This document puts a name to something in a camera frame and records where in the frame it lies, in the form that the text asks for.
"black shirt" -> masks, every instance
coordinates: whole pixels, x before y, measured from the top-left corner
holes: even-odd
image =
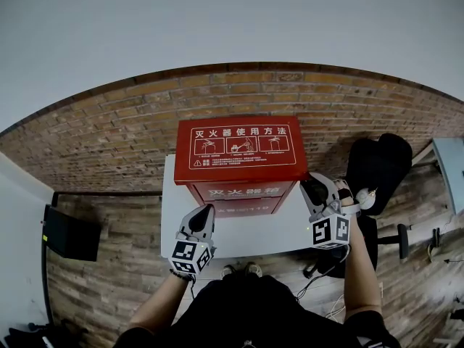
[[[213,281],[166,331],[133,328],[115,348],[129,347],[399,347],[382,316],[358,313],[343,325],[306,311],[270,276]]]

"fire extinguisher instruction label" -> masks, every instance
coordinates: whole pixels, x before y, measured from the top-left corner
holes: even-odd
[[[288,125],[192,128],[189,160],[192,170],[297,163]]]

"human arm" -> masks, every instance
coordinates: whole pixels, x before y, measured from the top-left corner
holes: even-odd
[[[337,181],[337,188],[347,188],[346,184]],[[353,205],[353,198],[341,201],[343,206]],[[364,311],[375,311],[381,314],[381,294],[376,272],[370,261],[364,236],[357,224],[356,215],[351,218],[350,226],[351,250],[345,268],[344,301],[347,309],[345,320]]]
[[[169,328],[189,282],[169,275],[155,293],[130,319],[129,329],[142,327],[156,334]]]

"brick wall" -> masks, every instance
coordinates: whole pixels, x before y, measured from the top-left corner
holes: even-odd
[[[179,120],[296,115],[308,166],[346,170],[360,137],[396,133],[419,152],[464,134],[464,103],[417,83],[342,67],[236,63],[156,72],[47,107],[0,134],[0,151],[57,191],[156,191]]]

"wire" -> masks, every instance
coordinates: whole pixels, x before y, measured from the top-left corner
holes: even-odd
[[[314,281],[318,280],[319,278],[322,278],[324,276],[326,276],[331,270],[333,270],[337,265],[343,263],[346,258],[348,258],[348,254],[349,254],[349,251],[351,250],[351,246],[350,245],[345,245],[345,247],[347,248],[347,253],[345,254],[345,256],[338,262],[336,263],[332,268],[329,268],[326,272],[324,272],[322,275],[319,275],[317,277],[314,277],[310,282],[307,283],[307,285],[301,289],[300,291],[298,291],[298,294],[296,296],[296,299],[299,303],[299,300],[305,296],[306,294],[306,291],[307,289],[311,286],[311,283],[313,283]]]
[[[190,287],[191,298],[195,299],[194,286],[195,286],[195,283],[196,283],[196,277],[194,275],[190,275],[190,278],[191,278],[191,287]]]
[[[455,216],[454,214],[451,214],[451,218],[448,220],[448,223],[444,224],[444,227],[443,227],[443,230],[442,230],[443,233],[446,231],[447,226],[452,222],[452,219],[453,219],[454,216]]]
[[[335,316],[338,315],[340,312],[342,312],[345,309],[345,306],[343,306],[342,308],[337,309],[336,311],[334,311],[334,308],[338,304],[338,302],[340,302],[340,299],[343,296],[344,296],[343,294],[340,295],[339,298],[335,301],[335,303],[333,304],[333,306],[331,308],[331,311],[326,315],[326,318],[333,318],[336,322],[338,322],[338,320],[335,318]]]

